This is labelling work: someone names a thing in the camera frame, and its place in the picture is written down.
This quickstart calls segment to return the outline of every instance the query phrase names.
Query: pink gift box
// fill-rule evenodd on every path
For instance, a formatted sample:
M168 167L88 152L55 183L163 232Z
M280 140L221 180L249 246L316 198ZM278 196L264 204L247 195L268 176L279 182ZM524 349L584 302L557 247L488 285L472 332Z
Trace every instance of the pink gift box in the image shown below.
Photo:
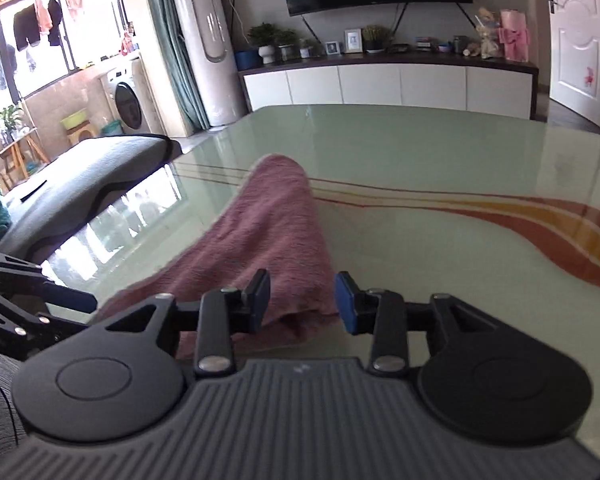
M504 44L504 56L510 61L529 61L529 31L524 12L502 10L502 28L498 29L500 43Z

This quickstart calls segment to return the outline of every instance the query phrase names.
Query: silver screw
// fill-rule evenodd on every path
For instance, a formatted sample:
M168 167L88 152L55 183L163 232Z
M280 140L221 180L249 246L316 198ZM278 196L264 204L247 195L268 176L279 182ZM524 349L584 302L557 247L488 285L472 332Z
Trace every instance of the silver screw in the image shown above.
M374 368L379 372L399 372L406 366L403 358L395 355L383 355L374 361Z
M205 372L222 372L231 366L231 361L219 355L209 355L198 361L198 367Z

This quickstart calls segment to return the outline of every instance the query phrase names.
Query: green curtain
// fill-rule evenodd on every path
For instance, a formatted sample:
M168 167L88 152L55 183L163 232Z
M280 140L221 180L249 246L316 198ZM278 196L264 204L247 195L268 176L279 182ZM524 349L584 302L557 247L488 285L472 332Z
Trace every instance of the green curtain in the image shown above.
M208 130L211 125L193 77L175 2L149 0L149 8L178 106L195 130Z

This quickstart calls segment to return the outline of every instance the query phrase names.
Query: window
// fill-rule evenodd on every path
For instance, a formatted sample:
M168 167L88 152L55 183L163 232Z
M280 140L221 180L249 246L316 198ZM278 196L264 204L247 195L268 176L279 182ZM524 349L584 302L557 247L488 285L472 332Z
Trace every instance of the window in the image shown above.
M0 7L0 110L120 50L126 25L122 0L56 0L62 9L56 46L45 34L38 41L35 1ZM50 1L42 0L45 9Z

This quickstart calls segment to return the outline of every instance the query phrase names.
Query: picture frame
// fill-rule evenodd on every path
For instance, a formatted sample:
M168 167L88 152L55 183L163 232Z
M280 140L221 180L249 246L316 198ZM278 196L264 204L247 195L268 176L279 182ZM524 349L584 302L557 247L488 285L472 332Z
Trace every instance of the picture frame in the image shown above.
M339 41L327 41L324 44L324 51L327 53L327 56L335 56L336 54L342 54L340 49Z
M362 52L362 29L361 28L348 28L344 31L344 52L346 54L353 54L356 52Z

